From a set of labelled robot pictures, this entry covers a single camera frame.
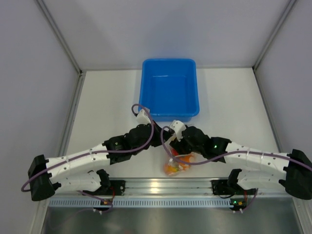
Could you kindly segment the clear zip top bag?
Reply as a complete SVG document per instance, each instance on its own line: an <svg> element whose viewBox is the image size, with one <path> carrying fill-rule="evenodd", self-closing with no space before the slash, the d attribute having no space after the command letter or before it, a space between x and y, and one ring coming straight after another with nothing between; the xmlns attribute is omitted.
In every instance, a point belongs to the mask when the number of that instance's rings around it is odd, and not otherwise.
<svg viewBox="0 0 312 234"><path fill-rule="evenodd" d="M164 145L166 146L166 148L170 151L170 153L171 153L171 155L172 156L174 156L174 157L176 157L176 158L178 158L180 155L186 155L185 153L178 153L177 152L177 150L175 150L172 146L170 146L169 145L169 141L165 141L164 140ZM197 154L196 153L189 153L189 154L192 154L192 155L194 155L195 156L195 162L197 162ZM186 172L186 171L188 171L190 168L191 168L191 165L187 165L187 164L183 164L183 163L181 163L181 162L178 162L178 161L176 161L176 160L174 160L171 156L169 156L169 155L167 155L167 159L166 159L166 161L165 161L165 163L164 164L166 164L166 163L170 163L170 164L178 164L178 166L179 166L179 168L180 168L180 172L178 173L178 174L180 174L180 173L183 173L183 172Z"/></svg>

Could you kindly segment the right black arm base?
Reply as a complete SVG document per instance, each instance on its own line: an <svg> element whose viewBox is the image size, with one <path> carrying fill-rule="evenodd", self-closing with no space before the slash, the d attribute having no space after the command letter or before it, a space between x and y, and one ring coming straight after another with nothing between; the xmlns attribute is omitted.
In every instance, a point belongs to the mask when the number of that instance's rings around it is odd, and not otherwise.
<svg viewBox="0 0 312 234"><path fill-rule="evenodd" d="M235 195L237 193L234 187L228 185L227 179L216 179L211 181L214 195Z"/></svg>

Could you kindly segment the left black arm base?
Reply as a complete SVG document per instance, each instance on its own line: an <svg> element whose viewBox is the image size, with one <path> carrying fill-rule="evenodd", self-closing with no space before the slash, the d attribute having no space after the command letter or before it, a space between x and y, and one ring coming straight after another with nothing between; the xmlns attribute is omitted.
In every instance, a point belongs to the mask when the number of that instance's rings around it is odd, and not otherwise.
<svg viewBox="0 0 312 234"><path fill-rule="evenodd" d="M98 190L96 190L97 195L123 195L125 192L125 180L110 180L108 185L101 185Z"/></svg>

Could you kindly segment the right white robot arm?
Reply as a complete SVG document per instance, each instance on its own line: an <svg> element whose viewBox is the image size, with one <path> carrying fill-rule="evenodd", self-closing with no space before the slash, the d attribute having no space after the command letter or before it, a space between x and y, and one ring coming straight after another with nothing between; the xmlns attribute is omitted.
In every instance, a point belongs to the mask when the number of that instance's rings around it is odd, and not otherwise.
<svg viewBox="0 0 312 234"><path fill-rule="evenodd" d="M204 164L221 162L232 166L228 189L234 193L250 189L284 190L302 199L312 198L312 163L301 150L272 153L239 145L227 138L209 137L199 128L181 122L170 126L170 146L179 154L197 153Z"/></svg>

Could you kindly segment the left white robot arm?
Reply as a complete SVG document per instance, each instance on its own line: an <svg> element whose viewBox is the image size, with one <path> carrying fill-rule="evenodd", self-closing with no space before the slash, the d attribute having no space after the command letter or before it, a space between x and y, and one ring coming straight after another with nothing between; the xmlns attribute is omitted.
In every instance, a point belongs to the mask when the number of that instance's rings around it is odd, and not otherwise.
<svg viewBox="0 0 312 234"><path fill-rule="evenodd" d="M54 158L36 156L28 169L31 200L42 201L71 191L108 193L111 183L104 168L128 161L149 147L160 146L160 130L155 122L139 124L124 135L80 153Z"/></svg>

